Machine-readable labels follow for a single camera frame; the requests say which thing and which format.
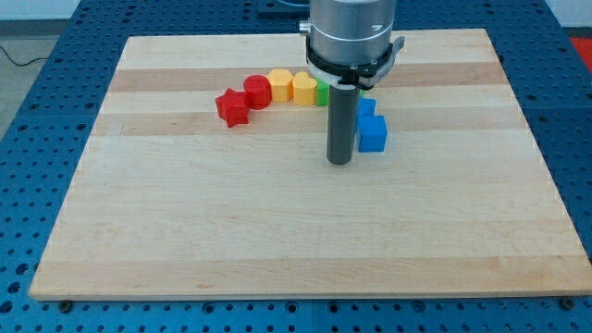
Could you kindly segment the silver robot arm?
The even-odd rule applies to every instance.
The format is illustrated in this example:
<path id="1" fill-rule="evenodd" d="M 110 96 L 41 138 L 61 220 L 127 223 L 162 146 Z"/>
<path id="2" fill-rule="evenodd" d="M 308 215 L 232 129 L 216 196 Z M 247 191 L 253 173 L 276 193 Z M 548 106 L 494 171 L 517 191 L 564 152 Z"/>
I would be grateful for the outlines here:
<path id="1" fill-rule="evenodd" d="M 314 0 L 300 23 L 310 72 L 329 86 L 327 160 L 352 160 L 361 91 L 393 68 L 406 39 L 392 39 L 394 0 Z"/>

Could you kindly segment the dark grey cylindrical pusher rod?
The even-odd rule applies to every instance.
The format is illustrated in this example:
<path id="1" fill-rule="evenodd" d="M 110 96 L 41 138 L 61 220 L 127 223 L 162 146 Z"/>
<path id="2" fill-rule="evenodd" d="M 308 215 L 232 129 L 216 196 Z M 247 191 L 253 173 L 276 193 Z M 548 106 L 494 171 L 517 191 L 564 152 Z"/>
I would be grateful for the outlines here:
<path id="1" fill-rule="evenodd" d="M 327 160 L 334 165 L 352 159 L 359 90 L 329 87 L 327 113 Z"/>

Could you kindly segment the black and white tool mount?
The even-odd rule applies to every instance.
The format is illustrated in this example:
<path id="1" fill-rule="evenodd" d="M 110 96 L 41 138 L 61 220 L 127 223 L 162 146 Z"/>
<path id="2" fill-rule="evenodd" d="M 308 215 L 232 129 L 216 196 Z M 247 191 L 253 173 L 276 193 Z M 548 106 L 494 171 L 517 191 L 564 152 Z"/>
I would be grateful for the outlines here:
<path id="1" fill-rule="evenodd" d="M 313 50 L 309 37 L 305 39 L 305 45 L 306 62 L 314 77 L 342 90 L 353 87 L 371 90 L 394 67 L 397 53 L 405 45 L 405 37 L 397 37 L 381 57 L 363 65 L 345 66 L 326 61 Z"/>

